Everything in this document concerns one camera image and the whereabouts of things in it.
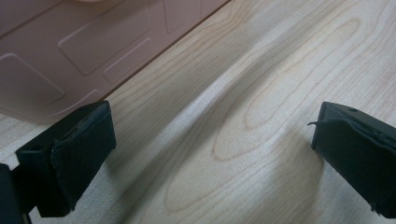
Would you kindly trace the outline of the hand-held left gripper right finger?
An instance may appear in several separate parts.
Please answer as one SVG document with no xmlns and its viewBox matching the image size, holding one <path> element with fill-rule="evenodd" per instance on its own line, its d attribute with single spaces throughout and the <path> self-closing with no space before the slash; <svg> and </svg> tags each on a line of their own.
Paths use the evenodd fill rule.
<svg viewBox="0 0 396 224">
<path fill-rule="evenodd" d="M 396 218 L 396 128 L 356 108 L 324 102 L 311 147 L 371 206 Z"/>
</svg>

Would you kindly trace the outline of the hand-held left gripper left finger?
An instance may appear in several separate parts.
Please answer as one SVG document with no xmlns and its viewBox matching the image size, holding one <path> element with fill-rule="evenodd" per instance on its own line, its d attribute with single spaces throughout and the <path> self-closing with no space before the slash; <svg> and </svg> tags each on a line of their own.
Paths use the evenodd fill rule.
<svg viewBox="0 0 396 224">
<path fill-rule="evenodd" d="M 84 105 L 16 151 L 17 192 L 23 210 L 42 217 L 73 211 L 116 147 L 109 102 Z"/>
</svg>

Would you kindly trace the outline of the pink embossed mat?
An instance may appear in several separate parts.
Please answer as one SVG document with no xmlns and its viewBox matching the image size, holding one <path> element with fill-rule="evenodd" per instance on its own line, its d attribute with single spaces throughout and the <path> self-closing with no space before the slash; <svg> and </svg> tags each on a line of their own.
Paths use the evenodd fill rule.
<svg viewBox="0 0 396 224">
<path fill-rule="evenodd" d="M 96 102 L 230 0 L 0 0 L 0 114 Z"/>
</svg>

